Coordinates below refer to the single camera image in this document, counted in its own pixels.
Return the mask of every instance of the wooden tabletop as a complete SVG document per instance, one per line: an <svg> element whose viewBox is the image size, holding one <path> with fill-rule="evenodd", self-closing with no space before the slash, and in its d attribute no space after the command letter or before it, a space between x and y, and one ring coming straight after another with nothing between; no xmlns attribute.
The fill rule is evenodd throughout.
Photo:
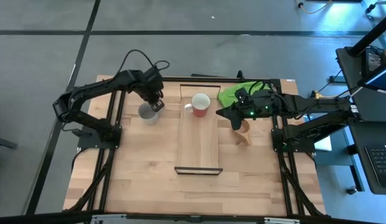
<svg viewBox="0 0 386 224"><path fill-rule="evenodd" d="M98 76L98 80L106 78L111 76ZM229 120L217 116L219 167L224 171L218 176L176 174L174 167L179 144L181 84L194 83L164 82L165 110L160 120L152 126L138 118L137 110L142 99L135 93L126 96L121 120L123 133L115 152L105 210L125 213L286 215L278 158L271 143L273 124L270 118L247 120L253 145L246 146L233 135ZM220 91L234 85L196 84L219 85ZM281 80L281 86L283 93L298 94L294 80ZM109 100L110 94L92 99L88 113L105 118ZM306 154L294 155L301 188L316 208L325 212L314 162ZM98 149L88 149L75 160L64 208L74 205L92 182L97 156ZM100 193L101 186L94 208L98 208ZM297 213L291 186L290 195L293 211Z"/></svg>

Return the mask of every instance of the mug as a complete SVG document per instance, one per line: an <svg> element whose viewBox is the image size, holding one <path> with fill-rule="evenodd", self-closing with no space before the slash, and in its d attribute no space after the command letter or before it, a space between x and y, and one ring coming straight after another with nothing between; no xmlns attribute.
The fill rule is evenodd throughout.
<svg viewBox="0 0 386 224"><path fill-rule="evenodd" d="M139 117L146 123L146 124L155 124L158 121L159 113L155 112L149 103L144 102L138 109L138 115Z"/></svg>
<svg viewBox="0 0 386 224"><path fill-rule="evenodd" d="M192 97L192 103L185 105L187 112L193 113L194 116L201 118L207 114L210 107L210 97L205 93L196 93Z"/></svg>

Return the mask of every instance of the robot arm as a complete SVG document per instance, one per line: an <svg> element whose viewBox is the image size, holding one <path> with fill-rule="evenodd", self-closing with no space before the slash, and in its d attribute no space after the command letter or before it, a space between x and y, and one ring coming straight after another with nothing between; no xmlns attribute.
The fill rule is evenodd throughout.
<svg viewBox="0 0 386 224"><path fill-rule="evenodd" d="M56 117L64 123L76 122L95 130L101 142L117 141L119 131L106 119L97 119L81 111L84 102L94 97L105 95L114 91L136 92L144 101L147 101L154 111L159 111L164 103L162 76L156 67L146 72L140 70L125 70L117 73L113 78L75 87L64 93L53 103ZM81 137L80 132L73 132Z"/></svg>
<svg viewBox="0 0 386 224"><path fill-rule="evenodd" d="M273 90L258 90L249 95L244 88L235 92L237 102L217 110L217 114L230 120L233 130L240 129L243 119L283 116L300 119L306 113L327 113L300 125L286 125L272 130L275 149L290 143L294 151L314 151L314 142L325 138L359 119L355 105L347 98L305 99L297 95L277 94Z"/></svg>

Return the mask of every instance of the green cloth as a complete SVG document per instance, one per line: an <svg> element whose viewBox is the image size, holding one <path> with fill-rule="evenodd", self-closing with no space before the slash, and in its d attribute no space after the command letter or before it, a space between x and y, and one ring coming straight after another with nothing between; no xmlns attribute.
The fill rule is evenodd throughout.
<svg viewBox="0 0 386 224"><path fill-rule="evenodd" d="M241 88L245 88L246 91L248 92L250 90L250 87L254 84L255 82L246 82L246 83L239 83L237 85L234 85L232 87L227 88L223 92L219 93L218 95L218 100L222 104L222 106L227 107L232 105L233 102L237 102L235 92L236 90L239 90ZM251 90L251 93L254 93L255 91L259 90L262 87L263 82L257 83ZM268 85L265 85L264 90L269 90Z"/></svg>

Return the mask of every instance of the chair wheel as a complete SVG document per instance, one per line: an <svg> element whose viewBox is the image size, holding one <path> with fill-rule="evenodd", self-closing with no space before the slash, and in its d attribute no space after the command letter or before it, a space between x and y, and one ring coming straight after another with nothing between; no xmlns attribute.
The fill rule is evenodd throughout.
<svg viewBox="0 0 386 224"><path fill-rule="evenodd" d="M369 5L369 7L366 9L366 14L367 13L370 13L373 9L375 8L375 5L373 5L373 4L371 4L371 5Z"/></svg>
<svg viewBox="0 0 386 224"><path fill-rule="evenodd" d="M347 192L347 194L349 194L349 195L353 195L354 193L357 192L356 186L352 186L352 187L348 188L348 189L346 190L346 192Z"/></svg>

